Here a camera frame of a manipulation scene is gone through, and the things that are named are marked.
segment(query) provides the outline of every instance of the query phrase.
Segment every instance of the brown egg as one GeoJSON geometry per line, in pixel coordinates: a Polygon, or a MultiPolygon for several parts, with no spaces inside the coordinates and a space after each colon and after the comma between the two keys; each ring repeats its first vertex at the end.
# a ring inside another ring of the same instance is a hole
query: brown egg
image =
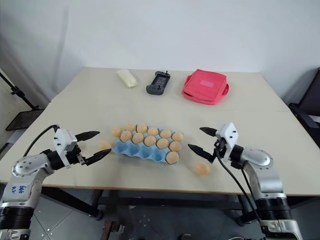
{"type": "Polygon", "coordinates": [[[182,141],[184,139],[184,135],[181,132],[175,132],[174,134],[172,134],[172,139],[173,141],[182,141]]]}
{"type": "Polygon", "coordinates": [[[112,135],[116,138],[120,138],[122,132],[122,128],[119,126],[116,126],[112,129],[112,135]]]}
{"type": "Polygon", "coordinates": [[[176,151],[171,151],[166,155],[165,161],[168,164],[175,164],[179,161],[179,154],[176,151]]]}
{"type": "Polygon", "coordinates": [[[144,140],[145,136],[141,132],[137,132],[135,135],[132,137],[132,142],[134,144],[139,144],[144,140]]]}
{"type": "Polygon", "coordinates": [[[130,132],[136,131],[136,130],[137,130],[137,126],[135,125],[134,122],[129,122],[129,123],[126,125],[125,130],[130,131],[130,132]]]}
{"type": "Polygon", "coordinates": [[[154,136],[147,136],[145,139],[144,139],[144,144],[147,146],[147,147],[150,147],[152,145],[154,145],[156,143],[157,139],[154,137],[154,136]]]}
{"type": "Polygon", "coordinates": [[[102,141],[98,145],[99,149],[102,150],[107,150],[107,149],[112,149],[112,146],[109,142],[107,141],[102,141]]]}
{"type": "Polygon", "coordinates": [[[160,132],[160,137],[162,138],[170,138],[171,137],[171,131],[169,129],[163,129],[161,132],[160,132]]]}
{"type": "Polygon", "coordinates": [[[159,131],[156,127],[149,127],[147,133],[151,136],[155,136],[159,134],[159,131]]]}
{"type": "Polygon", "coordinates": [[[157,142],[156,142],[156,146],[159,149],[165,149],[169,146],[169,141],[166,138],[160,138],[157,142]]]}
{"type": "Polygon", "coordinates": [[[147,132],[147,130],[148,130],[148,127],[147,127],[147,125],[145,125],[145,124],[139,124],[139,125],[136,126],[136,131],[137,131],[138,133],[144,134],[144,133],[147,132]]]}
{"type": "Polygon", "coordinates": [[[181,150],[182,145],[178,141],[173,141],[172,143],[170,143],[169,148],[171,151],[178,152],[181,150]]]}
{"type": "Polygon", "coordinates": [[[209,175],[210,174],[210,166],[205,162],[197,162],[193,166],[195,172],[199,175],[209,175]]]}
{"type": "Polygon", "coordinates": [[[127,142],[132,139],[132,133],[130,131],[123,131],[120,136],[122,142],[127,142]]]}

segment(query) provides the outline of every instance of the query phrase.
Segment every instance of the egg carton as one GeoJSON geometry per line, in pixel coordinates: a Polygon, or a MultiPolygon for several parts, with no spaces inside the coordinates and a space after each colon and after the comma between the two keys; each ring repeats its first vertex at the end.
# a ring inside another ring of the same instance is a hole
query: egg carton
{"type": "MultiPolygon", "coordinates": [[[[137,131],[132,131],[131,133],[133,136],[137,133],[137,131]]],[[[144,138],[149,136],[149,134],[147,132],[143,133],[143,135],[144,135],[144,138]]],[[[159,134],[155,135],[154,137],[157,141],[159,139],[161,139],[161,136],[159,134]]],[[[169,137],[167,139],[169,141],[169,145],[170,145],[170,143],[172,143],[174,141],[171,137],[169,137]]],[[[171,152],[169,147],[166,147],[164,149],[159,149],[156,144],[154,144],[152,146],[146,146],[143,141],[138,144],[134,144],[132,142],[132,140],[128,140],[126,142],[123,142],[120,140],[120,138],[117,138],[117,140],[115,141],[115,147],[112,149],[112,151],[117,154],[125,154],[130,157],[139,157],[141,159],[149,159],[149,160],[153,160],[158,163],[162,162],[162,163],[166,163],[166,164],[169,164],[166,161],[166,156],[169,152],[171,152]]]]}

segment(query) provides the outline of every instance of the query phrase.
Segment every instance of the white wall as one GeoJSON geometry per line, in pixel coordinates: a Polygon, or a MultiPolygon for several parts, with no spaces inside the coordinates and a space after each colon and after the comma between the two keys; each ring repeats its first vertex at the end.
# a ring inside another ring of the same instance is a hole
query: white wall
{"type": "Polygon", "coordinates": [[[83,66],[262,72],[288,103],[320,65],[320,1],[0,0],[0,37],[0,66],[38,103],[83,66]]]}
{"type": "Polygon", "coordinates": [[[13,131],[5,130],[9,123],[19,112],[30,110],[28,105],[11,92],[9,85],[0,79],[0,148],[13,134],[13,131]]]}

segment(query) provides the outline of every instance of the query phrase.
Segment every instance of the table leg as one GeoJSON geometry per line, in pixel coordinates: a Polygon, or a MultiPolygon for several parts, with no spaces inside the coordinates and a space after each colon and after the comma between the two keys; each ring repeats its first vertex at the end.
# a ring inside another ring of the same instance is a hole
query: table leg
{"type": "Polygon", "coordinates": [[[43,197],[53,202],[88,214],[89,217],[93,217],[96,220],[100,220],[103,217],[103,212],[97,208],[97,205],[92,206],[84,201],[81,201],[80,199],[61,190],[60,188],[43,186],[41,194],[43,197]]]}

